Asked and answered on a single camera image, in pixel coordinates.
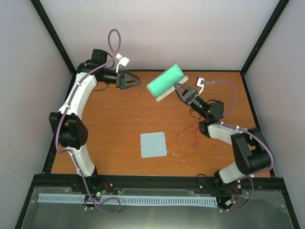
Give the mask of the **grey glasses case green lining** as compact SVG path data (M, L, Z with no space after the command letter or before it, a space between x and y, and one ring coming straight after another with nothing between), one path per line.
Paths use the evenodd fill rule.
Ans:
M147 84L146 87L154 96L156 102L159 102L175 90L175 83L184 84L188 79L188 76L184 75L180 67L174 64Z

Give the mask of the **light blue cleaning cloth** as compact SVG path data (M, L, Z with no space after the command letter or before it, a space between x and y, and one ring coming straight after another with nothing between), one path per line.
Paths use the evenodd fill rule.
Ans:
M140 134L140 142L142 158L167 156L164 132Z

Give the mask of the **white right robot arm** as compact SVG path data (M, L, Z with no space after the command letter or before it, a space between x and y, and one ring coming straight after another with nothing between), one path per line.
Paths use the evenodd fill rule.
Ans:
M275 160L260 128L241 128L225 124L224 104L219 100L206 102L199 91L181 83L174 84L179 99L203 120L198 123L200 133L221 140L233 148L234 162L215 172L214 186L220 190L225 185L273 169Z

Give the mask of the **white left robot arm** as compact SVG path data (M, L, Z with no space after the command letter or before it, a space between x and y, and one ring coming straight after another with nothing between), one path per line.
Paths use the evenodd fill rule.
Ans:
M80 63L75 81L65 102L57 112L50 113L49 122L55 137L58 153L68 153L79 176L85 177L82 186L89 192L98 189L99 180L94 177L96 167L90 159L86 146L88 129L82 121L82 114L91 92L99 82L126 90L141 85L140 78L126 70L129 59L115 53L112 59L118 63L114 70L106 66L110 62L108 53L94 49L88 61Z

